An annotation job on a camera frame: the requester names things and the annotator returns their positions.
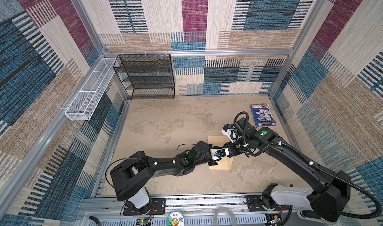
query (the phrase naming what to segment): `black cable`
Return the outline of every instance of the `black cable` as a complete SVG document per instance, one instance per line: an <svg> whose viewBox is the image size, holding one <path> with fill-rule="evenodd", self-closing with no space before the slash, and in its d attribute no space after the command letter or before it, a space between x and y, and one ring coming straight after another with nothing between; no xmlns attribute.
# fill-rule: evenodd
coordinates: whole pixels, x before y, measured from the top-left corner
<svg viewBox="0 0 383 226"><path fill-rule="evenodd" d="M246 115L246 119L245 119L245 125L243 126L243 133L242 133L242 141L243 141L243 145L246 145L246 131L247 131L247 124L249 123L249 114L247 112L240 112L236 115L236 117L234 118L234 121L233 121L233 124L237 122L237 118L238 116L242 115L242 114L245 114ZM250 148L249 146L247 145L246 146L247 150L249 152L250 151Z"/></svg>
<svg viewBox="0 0 383 226"><path fill-rule="evenodd" d="M126 206L126 200L124 201L124 205L122 205L122 208L121 208L121 211L120 211L120 215L119 215L119 218L120 218L120 225L122 226L122 223L121 223L121 213L122 213L122 209Z"/></svg>
<svg viewBox="0 0 383 226"><path fill-rule="evenodd" d="M109 180L108 180L108 178L107 178L108 169L109 169L109 167L110 167L111 165L113 165L113 164L116 163L117 161L122 161L123 159L138 159L138 158L131 158L131 157L128 157L128 158L122 158L122 159L118 159L118 160L113 161L112 163L110 163L110 165L107 167L107 170L105 170L105 179L106 179L106 181L108 182L108 184L109 184L110 186L112 186L113 188L114 188L114 186L109 182Z"/></svg>
<svg viewBox="0 0 383 226"><path fill-rule="evenodd" d="M180 144L179 146L177 146L177 154L179 154L178 147L180 147L181 145L185 145L185 144Z"/></svg>
<svg viewBox="0 0 383 226"><path fill-rule="evenodd" d="M96 225L100 225L101 224L100 221L96 217L94 217L94 216L89 216L89 219L93 220L96 223Z"/></svg>
<svg viewBox="0 0 383 226"><path fill-rule="evenodd" d="M238 136L235 134L235 131L234 131L234 130L232 130L232 131L230 132L230 138L231 138L232 140L237 140L237 139L238 139Z"/></svg>
<svg viewBox="0 0 383 226"><path fill-rule="evenodd" d="M261 153L263 153L267 147L270 147L271 145L274 145L274 144L279 144L279 141L272 141L272 142L269 142L265 147L263 147L262 149L260 149L257 153L255 153L254 155L255 156L258 156L260 155ZM302 159L304 159L305 161L307 161L307 163L309 162L313 162L313 160L311 160L309 157L307 157L306 155L304 155L302 152L300 152L299 150L297 150L295 147L291 146L290 144L286 143L286 142L280 142L281 145L283 146L286 146L288 147L289 149L291 149L293 152L295 152L297 155L299 155ZM350 182L350 181L347 181L345 179L342 179L340 178L339 176L335 175L334 173L330 173L330 172L327 172L326 170L322 169L321 167L319 167L318 165L316 164L312 164L310 165L312 168L324 173L324 174L327 174L328 176L331 176L333 177L334 179L337 179L338 181L341 181L347 185L349 185L350 187L358 190L359 192L361 192L362 194L366 195L368 198L370 198L370 200L372 200L372 202L374 202L374 204L376 205L376 209L374 212L372 213L368 213L368 214L353 214L353 213L347 213L347 212L342 212L341 215L343 216L346 216L346 217L349 217L349 218L358 218L358 219L371 219L371 218L375 218L375 217L378 217L380 216L380 214L383 212L383 208L382 208L382 205L381 203L379 202L379 200L372 194L370 194L368 191L364 190L363 188L359 187L358 185Z"/></svg>
<svg viewBox="0 0 383 226"><path fill-rule="evenodd" d="M242 203L243 203L243 204L251 204L251 203L249 203L249 202L246 202L246 203L245 203L245 201L243 201L244 198L246 198L246 196L244 196L244 197L242 198Z"/></svg>
<svg viewBox="0 0 383 226"><path fill-rule="evenodd" d="M291 212L293 211L293 206L289 205L289 207L290 207L290 209L288 210L288 213L287 213L285 220L279 226L284 225L287 222L287 220L290 218Z"/></svg>

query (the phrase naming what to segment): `round sticker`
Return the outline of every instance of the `round sticker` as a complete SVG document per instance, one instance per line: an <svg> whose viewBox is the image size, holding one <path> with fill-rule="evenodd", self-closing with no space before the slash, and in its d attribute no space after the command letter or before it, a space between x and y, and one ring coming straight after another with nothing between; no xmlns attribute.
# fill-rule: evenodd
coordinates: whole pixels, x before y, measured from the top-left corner
<svg viewBox="0 0 383 226"><path fill-rule="evenodd" d="M170 213L166 219L166 226L184 226L184 216L180 212Z"/></svg>

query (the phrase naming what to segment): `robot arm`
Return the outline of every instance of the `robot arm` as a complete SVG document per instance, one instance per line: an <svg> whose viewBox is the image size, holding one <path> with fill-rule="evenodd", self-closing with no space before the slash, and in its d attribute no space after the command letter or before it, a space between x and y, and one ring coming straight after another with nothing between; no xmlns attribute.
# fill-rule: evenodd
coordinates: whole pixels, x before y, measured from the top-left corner
<svg viewBox="0 0 383 226"><path fill-rule="evenodd" d="M300 206L313 210L323 219L336 222L350 199L350 184L345 182L350 182L350 176L343 171L335 173L319 165L286 143L270 128L262 127L256 130L247 121L248 116L238 121L235 119L233 124L224 126L222 132L230 139L224 147L200 141L191 150L185 150L173 158L153 158L146 156L143 151L134 153L110 171L117 200L129 200L138 210L146 213L150 208L151 199L143 186L150 178L165 175L184 176L200 164L217 165L217 161L222 157L235 157L240 154L247 157L258 156L265 152L302 177L312 190L302 194L294 190L296 188L285 190L284 187L270 184L262 194L264 205L268 208L283 204ZM375 213L380 215L381 205L376 206Z"/></svg>

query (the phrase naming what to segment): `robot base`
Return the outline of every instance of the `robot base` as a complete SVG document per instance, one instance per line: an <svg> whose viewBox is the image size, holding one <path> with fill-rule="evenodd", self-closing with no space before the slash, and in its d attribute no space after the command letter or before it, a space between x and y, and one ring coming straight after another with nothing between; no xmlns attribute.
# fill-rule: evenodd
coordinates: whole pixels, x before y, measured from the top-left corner
<svg viewBox="0 0 383 226"><path fill-rule="evenodd" d="M153 208L151 207L154 205L156 210L154 211L154 214L165 214L165 207L166 207L166 198L153 198L152 204L148 205L146 210L139 210L137 209L134 204L128 201L126 206L124 207L124 216L133 216L133 215L150 215L152 213Z"/></svg>
<svg viewBox="0 0 383 226"><path fill-rule="evenodd" d="M263 201L261 200L262 195L246 195L244 198L246 199L246 204L247 208L249 209L250 212L257 212L257 211L273 211L273 210L280 210L280 208L275 208L275 209L266 209L262 207ZM290 206L289 205L282 205L283 210L289 210Z"/></svg>

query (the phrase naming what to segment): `wall panel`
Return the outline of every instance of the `wall panel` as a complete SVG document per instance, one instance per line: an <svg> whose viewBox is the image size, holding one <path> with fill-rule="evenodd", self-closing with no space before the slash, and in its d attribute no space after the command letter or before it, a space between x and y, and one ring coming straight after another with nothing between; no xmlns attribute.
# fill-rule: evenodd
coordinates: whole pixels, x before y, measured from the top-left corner
<svg viewBox="0 0 383 226"><path fill-rule="evenodd" d="M145 51L291 48L315 0L82 1L109 51Z"/></svg>
<svg viewBox="0 0 383 226"><path fill-rule="evenodd" d="M327 0L273 100L298 147L383 201L383 0ZM346 211L375 205L352 190ZM341 216L343 225L382 217Z"/></svg>
<svg viewBox="0 0 383 226"><path fill-rule="evenodd" d="M267 94L285 59L284 55L172 57L176 95Z"/></svg>
<svg viewBox="0 0 383 226"><path fill-rule="evenodd" d="M1 188L99 54L70 0L0 0L0 32ZM116 95L103 97L108 107L91 135L82 132L89 122L64 124L0 225L74 221L118 120Z"/></svg>

